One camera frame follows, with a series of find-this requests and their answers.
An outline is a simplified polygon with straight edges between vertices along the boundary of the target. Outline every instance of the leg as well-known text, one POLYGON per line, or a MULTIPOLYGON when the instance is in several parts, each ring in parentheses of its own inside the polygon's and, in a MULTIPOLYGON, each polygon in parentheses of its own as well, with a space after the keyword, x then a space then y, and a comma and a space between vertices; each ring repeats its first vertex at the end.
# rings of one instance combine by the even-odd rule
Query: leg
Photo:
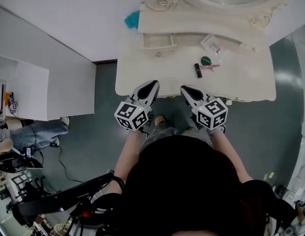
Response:
POLYGON ((176 128, 170 127, 162 116, 158 116, 155 119, 155 128, 152 133, 144 141, 141 151, 153 142, 165 138, 167 136, 173 136, 177 132, 176 128))
MULTIPOLYGON (((138 162, 140 147, 142 141, 142 133, 140 131, 129 131, 126 142, 124 144, 117 165, 114 169, 114 175, 119 177, 126 183, 127 176, 134 165, 138 162)), ((112 181, 106 193, 122 193, 117 182, 112 181)))
POLYGON ((194 128, 188 129, 188 130, 184 131, 181 135, 197 138, 197 139, 202 140, 203 142, 207 143, 212 148, 214 147, 213 143, 211 141, 211 137, 209 136, 206 128, 202 128, 201 130, 196 130, 194 128))
POLYGON ((68 127, 60 120, 37 121, 26 127, 22 127, 11 134, 14 147, 21 150, 23 147, 33 146, 35 144, 35 131, 37 144, 47 141, 53 142, 55 137, 68 132, 68 127))

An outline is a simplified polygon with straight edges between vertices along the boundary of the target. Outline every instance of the floor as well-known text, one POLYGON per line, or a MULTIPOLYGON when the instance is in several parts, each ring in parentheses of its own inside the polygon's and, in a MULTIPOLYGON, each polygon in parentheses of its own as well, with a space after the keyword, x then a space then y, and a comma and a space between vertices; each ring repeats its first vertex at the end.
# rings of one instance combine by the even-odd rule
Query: floor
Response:
MULTIPOLYGON (((253 178, 263 179, 265 174, 274 172, 269 182, 287 185, 301 141, 302 78, 291 37, 272 45, 271 53, 276 100, 234 102, 229 108, 226 135, 253 178)), ((113 115, 120 101, 125 99, 115 93, 115 76, 115 64, 97 67, 95 114, 71 117, 69 133, 60 137, 61 160, 70 178, 86 181, 115 166, 127 135, 113 115)), ((170 121, 176 121, 180 129, 191 124, 190 110, 180 96, 157 99, 154 110, 170 121)), ((66 178, 58 161, 59 153, 59 148, 44 149, 43 173, 56 190, 64 190, 78 183, 66 178)))

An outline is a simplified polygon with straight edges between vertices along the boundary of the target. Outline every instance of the vanity table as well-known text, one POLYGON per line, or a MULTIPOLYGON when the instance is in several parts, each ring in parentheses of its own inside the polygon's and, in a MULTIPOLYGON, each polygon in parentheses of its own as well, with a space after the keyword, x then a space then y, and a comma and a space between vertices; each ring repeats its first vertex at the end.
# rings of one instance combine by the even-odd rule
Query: vanity table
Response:
POLYGON ((159 80, 159 97, 179 95, 187 84, 236 101, 275 100, 266 29, 286 1, 145 0, 138 30, 122 29, 116 93, 127 95, 141 83, 159 80), (208 34, 227 50, 221 59, 200 44, 208 34), (220 67, 201 69, 197 78, 194 64, 203 56, 220 67))

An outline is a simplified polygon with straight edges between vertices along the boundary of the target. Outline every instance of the shoe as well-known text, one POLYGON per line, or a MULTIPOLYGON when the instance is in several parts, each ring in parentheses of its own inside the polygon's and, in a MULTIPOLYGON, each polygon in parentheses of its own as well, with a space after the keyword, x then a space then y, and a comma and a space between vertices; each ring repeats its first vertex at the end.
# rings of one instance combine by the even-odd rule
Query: shoe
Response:
POLYGON ((69 117, 61 117, 61 122, 63 122, 69 128, 69 117))
POLYGON ((165 123, 166 120, 164 119, 163 116, 157 116, 155 119, 154 119, 154 125, 155 126, 158 126, 159 124, 161 123, 165 123))

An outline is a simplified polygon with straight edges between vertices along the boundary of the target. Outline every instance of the cable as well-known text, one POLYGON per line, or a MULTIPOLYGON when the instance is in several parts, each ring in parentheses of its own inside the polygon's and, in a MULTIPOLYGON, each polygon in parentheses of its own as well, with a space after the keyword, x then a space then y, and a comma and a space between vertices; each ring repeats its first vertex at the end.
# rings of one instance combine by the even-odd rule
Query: cable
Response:
POLYGON ((81 224, 80 224, 80 236, 83 236, 83 231, 84 231, 84 223, 81 222, 81 224))
POLYGON ((62 166, 64 167, 65 175, 66 175, 67 179, 69 179, 69 180, 71 180, 71 181, 73 181, 73 182, 83 183, 83 182, 81 182, 81 181, 79 181, 79 180, 70 179, 70 178, 68 177, 67 172, 66 172, 66 167, 65 167, 65 165, 61 162, 61 155, 62 155, 62 153, 63 153, 63 150, 62 150, 62 148, 61 148, 60 146, 58 146, 58 147, 59 147, 60 150, 61 150, 61 152, 60 152, 60 154, 59 154, 59 162, 60 162, 60 163, 62 164, 62 166))
POLYGON ((40 155, 42 156, 42 166, 43 166, 43 164, 44 164, 44 157, 43 157, 43 153, 42 153, 42 151, 36 146, 35 147, 39 152, 40 152, 40 155))
POLYGON ((144 128, 143 128, 143 127, 140 127, 138 130, 141 131, 143 134, 146 134, 147 136, 150 135, 150 134, 148 134, 146 131, 144 131, 144 128))
POLYGON ((298 234, 304 234, 304 233, 305 233, 305 230, 304 230, 302 233, 299 232, 299 230, 300 230, 303 226, 305 226, 305 224, 300 225, 298 229, 297 229, 297 226, 295 227, 295 229, 296 229, 296 231, 298 232, 298 234))
POLYGON ((110 183, 110 182, 108 182, 108 183, 104 184, 103 186, 101 186, 100 191, 101 191, 103 188, 107 187, 107 186, 109 185, 109 183, 110 183))
POLYGON ((38 147, 36 146, 37 149, 44 149, 44 148, 47 148, 47 147, 52 147, 52 146, 51 146, 51 145, 47 145, 47 146, 41 147, 41 148, 38 148, 38 147))

